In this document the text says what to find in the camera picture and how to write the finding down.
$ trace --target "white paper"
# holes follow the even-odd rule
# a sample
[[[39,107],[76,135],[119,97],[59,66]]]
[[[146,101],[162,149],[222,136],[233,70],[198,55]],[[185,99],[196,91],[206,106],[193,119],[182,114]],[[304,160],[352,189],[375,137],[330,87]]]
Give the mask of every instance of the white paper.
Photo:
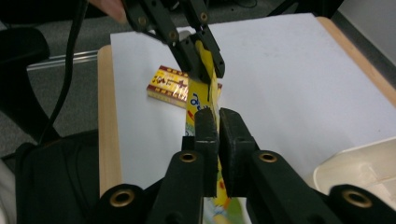
[[[219,106],[239,112],[261,149],[301,176],[343,149],[396,135],[396,110],[310,14],[210,25],[226,72]],[[181,148],[185,112],[147,97],[168,47],[111,36],[122,180],[146,188]]]

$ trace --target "small box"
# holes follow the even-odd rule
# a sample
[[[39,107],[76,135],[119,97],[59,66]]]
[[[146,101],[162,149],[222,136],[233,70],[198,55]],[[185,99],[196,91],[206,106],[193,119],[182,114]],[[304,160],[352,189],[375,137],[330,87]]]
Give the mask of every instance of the small box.
[[[189,93],[187,73],[161,65],[147,86],[148,96],[186,108]]]

